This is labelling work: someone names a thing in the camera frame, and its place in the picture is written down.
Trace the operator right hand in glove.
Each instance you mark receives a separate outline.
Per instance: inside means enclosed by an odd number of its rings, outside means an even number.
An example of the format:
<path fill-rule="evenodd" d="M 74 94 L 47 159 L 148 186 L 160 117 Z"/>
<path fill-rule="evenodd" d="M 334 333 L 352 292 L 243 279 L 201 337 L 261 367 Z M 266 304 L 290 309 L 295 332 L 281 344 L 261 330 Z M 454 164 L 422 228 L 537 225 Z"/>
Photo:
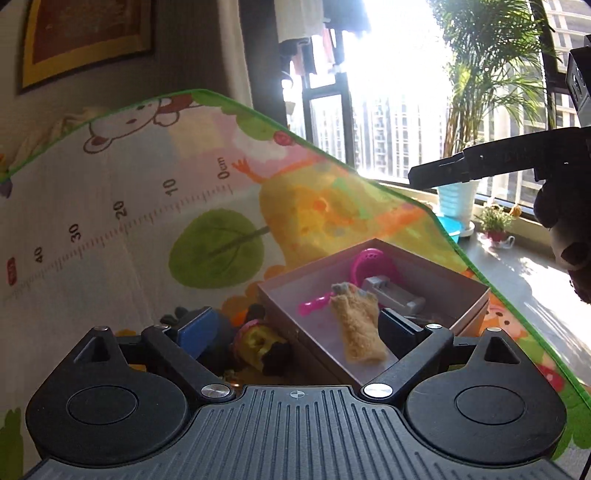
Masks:
<path fill-rule="evenodd" d="M 556 261 L 574 291 L 590 303 L 590 182 L 547 180 L 534 202 L 537 220 L 549 231 Z"/>

